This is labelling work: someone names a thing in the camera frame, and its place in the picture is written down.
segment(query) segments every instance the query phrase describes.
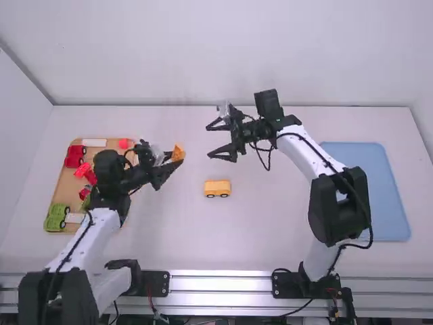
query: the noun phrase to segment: blue mat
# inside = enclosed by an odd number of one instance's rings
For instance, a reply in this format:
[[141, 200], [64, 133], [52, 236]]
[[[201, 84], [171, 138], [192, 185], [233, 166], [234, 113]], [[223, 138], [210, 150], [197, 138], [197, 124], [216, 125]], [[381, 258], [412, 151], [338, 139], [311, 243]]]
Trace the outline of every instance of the blue mat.
[[[321, 147], [347, 167], [360, 166], [367, 174], [374, 240], [410, 239], [411, 229], [384, 147], [363, 142], [322, 142]], [[366, 230], [360, 239], [368, 238]]]

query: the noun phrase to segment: yellow toy car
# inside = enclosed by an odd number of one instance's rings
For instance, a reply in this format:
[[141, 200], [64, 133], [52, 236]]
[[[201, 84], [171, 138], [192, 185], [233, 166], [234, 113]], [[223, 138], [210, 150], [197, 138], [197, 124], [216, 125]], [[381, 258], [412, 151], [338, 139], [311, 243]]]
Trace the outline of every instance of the yellow toy car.
[[227, 179], [222, 179], [219, 181], [214, 181], [209, 179], [204, 182], [204, 195], [208, 198], [214, 198], [215, 196], [220, 196], [221, 198], [226, 198], [231, 194], [231, 184]]

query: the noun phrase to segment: red toy car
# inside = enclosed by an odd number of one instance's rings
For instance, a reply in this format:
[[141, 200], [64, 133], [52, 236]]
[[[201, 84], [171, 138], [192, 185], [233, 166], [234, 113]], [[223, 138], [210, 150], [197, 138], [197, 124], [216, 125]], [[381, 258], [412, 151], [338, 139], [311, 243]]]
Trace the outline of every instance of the red toy car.
[[65, 167], [78, 168], [84, 163], [84, 159], [78, 156], [69, 156], [65, 158]]
[[68, 154], [66, 156], [79, 156], [83, 157], [87, 153], [87, 148], [85, 146], [69, 146]]
[[87, 152], [85, 146], [69, 146], [64, 165], [68, 168], [77, 168], [84, 163], [84, 155]]

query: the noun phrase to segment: metal bracket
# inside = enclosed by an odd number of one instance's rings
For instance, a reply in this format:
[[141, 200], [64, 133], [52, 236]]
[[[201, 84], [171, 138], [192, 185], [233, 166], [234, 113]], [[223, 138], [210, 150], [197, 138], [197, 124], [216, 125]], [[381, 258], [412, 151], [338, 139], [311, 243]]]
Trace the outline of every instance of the metal bracket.
[[305, 281], [298, 272], [279, 272], [272, 275], [272, 295], [276, 299], [341, 299], [338, 274], [323, 277], [317, 282]]
[[142, 290], [138, 296], [167, 297], [170, 290], [170, 273], [168, 271], [141, 271]]

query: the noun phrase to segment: white label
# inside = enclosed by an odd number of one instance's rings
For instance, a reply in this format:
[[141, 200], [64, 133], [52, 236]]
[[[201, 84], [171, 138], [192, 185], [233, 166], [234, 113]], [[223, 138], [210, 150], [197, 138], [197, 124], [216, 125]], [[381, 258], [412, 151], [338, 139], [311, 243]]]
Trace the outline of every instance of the white label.
[[81, 144], [86, 147], [102, 147], [107, 146], [107, 139], [82, 139]]

